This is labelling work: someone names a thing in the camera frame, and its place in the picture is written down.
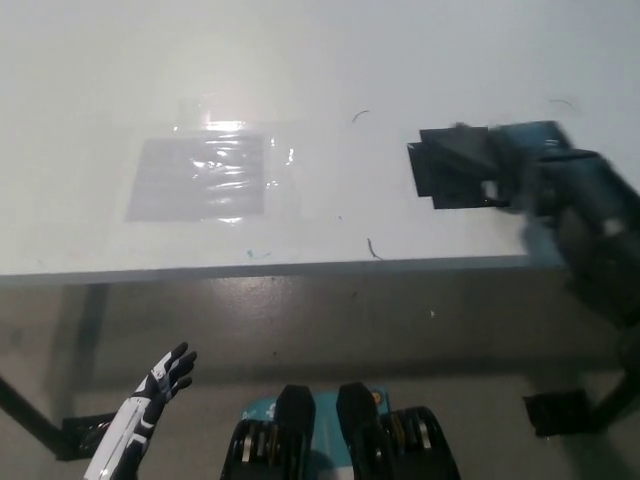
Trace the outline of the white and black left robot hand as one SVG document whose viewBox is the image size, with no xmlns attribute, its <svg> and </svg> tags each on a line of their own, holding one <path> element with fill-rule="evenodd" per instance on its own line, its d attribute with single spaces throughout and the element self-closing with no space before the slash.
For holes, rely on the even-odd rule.
<svg viewBox="0 0 640 480">
<path fill-rule="evenodd" d="M 164 355 L 125 399 L 84 477 L 88 480 L 136 479 L 166 405 L 192 383 L 197 353 L 186 342 Z"/>
</svg>

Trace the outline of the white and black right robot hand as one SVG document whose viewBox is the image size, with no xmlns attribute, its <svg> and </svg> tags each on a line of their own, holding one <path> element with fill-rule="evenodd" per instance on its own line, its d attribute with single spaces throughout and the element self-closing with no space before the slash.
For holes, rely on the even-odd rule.
<svg viewBox="0 0 640 480">
<path fill-rule="evenodd" d="M 523 183 L 529 164 L 547 150 L 572 147 L 561 125 L 552 120 L 497 125 L 489 128 L 488 138 L 498 168 L 499 202 L 514 212 L 523 209 Z"/>
</svg>

